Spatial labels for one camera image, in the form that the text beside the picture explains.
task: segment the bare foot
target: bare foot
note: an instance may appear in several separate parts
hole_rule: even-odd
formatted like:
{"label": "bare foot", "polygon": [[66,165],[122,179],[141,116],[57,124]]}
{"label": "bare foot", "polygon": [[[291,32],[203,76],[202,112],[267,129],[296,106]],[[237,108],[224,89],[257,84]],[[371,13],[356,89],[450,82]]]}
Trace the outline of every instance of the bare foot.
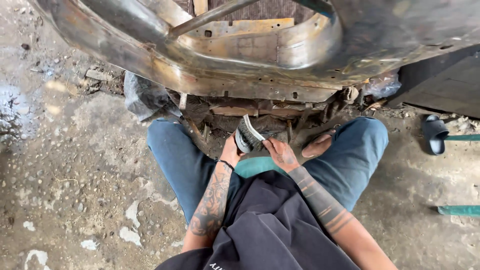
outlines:
{"label": "bare foot", "polygon": [[327,151],[330,145],[332,145],[332,136],[324,134],[309,143],[307,147],[302,150],[301,155],[305,158],[320,156]]}

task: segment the tattooed arm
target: tattooed arm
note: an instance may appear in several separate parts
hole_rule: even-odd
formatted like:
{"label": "tattooed arm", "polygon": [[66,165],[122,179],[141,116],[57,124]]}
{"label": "tattooed arm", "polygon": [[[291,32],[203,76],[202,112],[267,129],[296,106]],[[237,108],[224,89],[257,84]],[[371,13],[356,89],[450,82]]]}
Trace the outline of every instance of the tattooed arm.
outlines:
{"label": "tattooed arm", "polygon": [[[237,145],[234,137],[235,133],[227,139],[220,156],[221,160],[230,163],[233,167],[237,165],[240,157],[244,155],[237,154]],[[216,164],[204,196],[190,220],[187,234],[183,239],[182,252],[213,245],[225,216],[231,174],[232,169],[227,164],[223,162]]]}
{"label": "tattooed arm", "polygon": [[300,166],[288,144],[269,138],[264,145],[275,164],[297,183],[317,220],[360,269],[396,269],[360,222]]}

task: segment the blue jeans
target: blue jeans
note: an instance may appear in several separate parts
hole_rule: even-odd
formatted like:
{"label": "blue jeans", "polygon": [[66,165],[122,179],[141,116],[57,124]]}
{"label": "blue jeans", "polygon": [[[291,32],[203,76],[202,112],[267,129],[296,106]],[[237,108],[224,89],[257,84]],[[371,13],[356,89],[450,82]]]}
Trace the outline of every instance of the blue jeans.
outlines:
{"label": "blue jeans", "polygon": [[[193,144],[181,124],[163,118],[148,127],[147,143],[177,195],[188,223],[213,173],[214,160]],[[358,117],[340,126],[328,150],[303,166],[340,204],[352,211],[387,144],[387,130],[379,120]],[[243,183],[244,179],[233,172],[227,207]]]}

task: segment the black t-shirt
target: black t-shirt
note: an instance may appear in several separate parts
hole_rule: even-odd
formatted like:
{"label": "black t-shirt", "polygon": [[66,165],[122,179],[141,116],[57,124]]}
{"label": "black t-shirt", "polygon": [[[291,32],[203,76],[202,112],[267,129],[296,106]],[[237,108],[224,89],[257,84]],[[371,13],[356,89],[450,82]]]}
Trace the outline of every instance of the black t-shirt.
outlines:
{"label": "black t-shirt", "polygon": [[358,270],[324,233],[297,185],[276,171],[248,178],[212,248],[176,255],[156,270]]}

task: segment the person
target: person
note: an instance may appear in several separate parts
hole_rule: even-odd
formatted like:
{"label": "person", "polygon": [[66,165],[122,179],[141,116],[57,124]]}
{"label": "person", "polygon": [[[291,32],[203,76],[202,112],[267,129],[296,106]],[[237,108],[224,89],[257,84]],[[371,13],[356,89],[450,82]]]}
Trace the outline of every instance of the person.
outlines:
{"label": "person", "polygon": [[385,126],[358,117],[319,136],[300,165],[287,143],[263,142],[274,170],[234,171],[234,134],[215,161],[181,124],[155,120],[147,142],[188,223],[180,254],[157,270],[396,269],[350,213],[388,144]]}

